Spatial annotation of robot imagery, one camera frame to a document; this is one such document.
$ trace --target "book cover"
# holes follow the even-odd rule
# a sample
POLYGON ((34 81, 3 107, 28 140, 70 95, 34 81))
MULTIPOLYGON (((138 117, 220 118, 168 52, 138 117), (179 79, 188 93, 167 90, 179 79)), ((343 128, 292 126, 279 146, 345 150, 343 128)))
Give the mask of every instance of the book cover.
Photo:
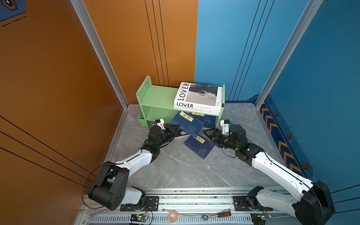
POLYGON ((180 124, 180 129, 193 137, 197 137, 204 126, 203 121, 192 117, 183 111, 179 111, 170 123, 180 124))
POLYGON ((175 106, 219 113, 222 106, 222 87, 182 82, 174 99, 175 106))
POLYGON ((194 108, 186 108, 186 107, 180 107, 177 105, 174 105, 174 109, 180 109, 180 110, 184 110, 184 111, 190 111, 190 112, 199 112, 199 113, 207 113, 207 114, 213 114, 213 115, 220 115, 220 112, 213 112, 213 111, 208 111, 208 110, 202 110, 202 109, 194 109, 194 108))
POLYGON ((193 136, 188 137, 184 141, 184 144, 202 159, 205 159, 215 146, 212 141, 205 139, 201 135, 197 138, 194 138, 193 136))
POLYGON ((182 129, 179 129, 179 131, 176 133, 174 139, 184 138, 184 137, 188 137, 188 136, 190 136, 190 134, 186 133, 182 129))
POLYGON ((216 125, 216 116, 205 115, 200 113, 191 113, 190 115, 203 121, 204 127, 206 128, 214 128, 216 125))

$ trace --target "green shelf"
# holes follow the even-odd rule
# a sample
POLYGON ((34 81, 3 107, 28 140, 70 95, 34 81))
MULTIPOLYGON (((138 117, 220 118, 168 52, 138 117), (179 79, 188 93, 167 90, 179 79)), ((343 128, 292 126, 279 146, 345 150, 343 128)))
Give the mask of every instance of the green shelf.
MULTIPOLYGON (((178 88, 174 87, 152 85, 150 76, 147 76, 136 92, 141 108, 141 112, 138 115, 140 124, 149 128, 152 121, 158 119, 164 119, 165 123, 170 123, 179 111, 179 109, 174 109, 174 99, 177 90, 178 88)), ((222 103, 225 105, 225 85, 222 86, 222 103)), ((218 116, 210 113, 202 114, 216 116, 216 126, 218 126, 223 110, 224 107, 221 108, 218 116)))

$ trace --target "brown wall panel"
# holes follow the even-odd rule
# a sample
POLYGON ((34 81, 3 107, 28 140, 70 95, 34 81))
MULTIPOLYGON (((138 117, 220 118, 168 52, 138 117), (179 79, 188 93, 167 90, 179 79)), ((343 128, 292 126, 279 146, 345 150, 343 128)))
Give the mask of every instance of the brown wall panel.
POLYGON ((197 0, 84 2, 129 104, 146 75, 161 86, 194 81, 197 0))
MULTIPOLYGON (((25 18, 0 27, 0 116, 91 171, 106 155, 121 104, 70 1, 27 0, 26 10, 25 18)), ((81 176, 89 174, 2 118, 0 131, 81 176)), ((0 147, 78 183, 85 180, 4 134, 0 147)), ((2 149, 0 154, 2 224, 75 219, 81 185, 2 149)))

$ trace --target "orange chevron arrow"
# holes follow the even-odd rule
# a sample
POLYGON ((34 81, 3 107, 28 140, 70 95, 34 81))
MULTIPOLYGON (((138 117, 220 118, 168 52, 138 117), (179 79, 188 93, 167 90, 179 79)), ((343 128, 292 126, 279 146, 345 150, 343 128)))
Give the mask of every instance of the orange chevron arrow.
POLYGON ((272 117, 271 116, 265 116, 265 118, 266 118, 265 123, 267 125, 267 119, 272 119, 272 117))
POLYGON ((270 128, 269 128, 270 133, 271 133, 271 127, 278 127, 278 126, 276 124, 270 123, 270 128))
POLYGON ((292 170, 292 169, 295 169, 295 170, 301 172, 299 168, 297 168, 296 166, 290 164, 290 170, 292 170))
POLYGON ((287 144, 285 144, 284 142, 279 141, 279 152, 281 152, 281 146, 285 146, 288 147, 287 144))
POLYGON ((286 157, 290 157, 290 158, 292 158, 292 159, 294 159, 294 157, 292 156, 292 155, 290 155, 289 153, 287 153, 287 152, 284 152, 284 162, 285 162, 285 164, 286 164, 286 157))
POLYGON ((269 111, 267 108, 262 109, 262 117, 264 117, 264 111, 269 111))

